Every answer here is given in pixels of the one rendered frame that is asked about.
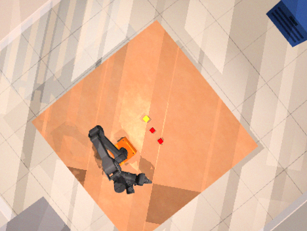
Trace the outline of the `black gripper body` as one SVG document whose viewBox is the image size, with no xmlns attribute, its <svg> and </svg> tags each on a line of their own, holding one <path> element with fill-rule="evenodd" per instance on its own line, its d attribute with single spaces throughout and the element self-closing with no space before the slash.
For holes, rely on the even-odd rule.
<svg viewBox="0 0 307 231">
<path fill-rule="evenodd" d="M 125 182 L 128 183 L 128 181 L 134 181 L 134 184 L 137 184 L 139 186 L 143 186 L 144 184 L 144 173 L 136 174 L 136 173 L 130 173 L 126 172 L 125 174 Z"/>
</svg>

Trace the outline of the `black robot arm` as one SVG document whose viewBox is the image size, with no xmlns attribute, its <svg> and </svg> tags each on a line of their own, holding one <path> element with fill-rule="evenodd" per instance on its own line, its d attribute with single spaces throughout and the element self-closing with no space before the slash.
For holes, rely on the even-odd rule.
<svg viewBox="0 0 307 231">
<path fill-rule="evenodd" d="M 127 159 L 128 151 L 124 147 L 118 150 L 104 135 L 104 130 L 100 125 L 96 125 L 89 131 L 89 138 L 102 159 L 102 166 L 108 180 L 113 180 L 115 192 L 120 194 L 126 190 L 126 195 L 133 194 L 134 181 L 126 183 L 126 172 L 122 171 L 119 166 Z M 105 147 L 113 154 L 114 158 L 110 157 Z"/>
</svg>

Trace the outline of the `yellow cube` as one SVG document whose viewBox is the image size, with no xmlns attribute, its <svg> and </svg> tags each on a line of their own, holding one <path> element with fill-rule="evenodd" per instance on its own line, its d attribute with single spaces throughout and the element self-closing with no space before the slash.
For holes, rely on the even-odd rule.
<svg viewBox="0 0 307 231">
<path fill-rule="evenodd" d="M 148 117 L 148 116 L 145 116 L 145 117 L 143 118 L 143 120 L 144 120 L 145 122 L 147 122 L 147 121 L 149 120 L 149 117 Z"/>
</svg>

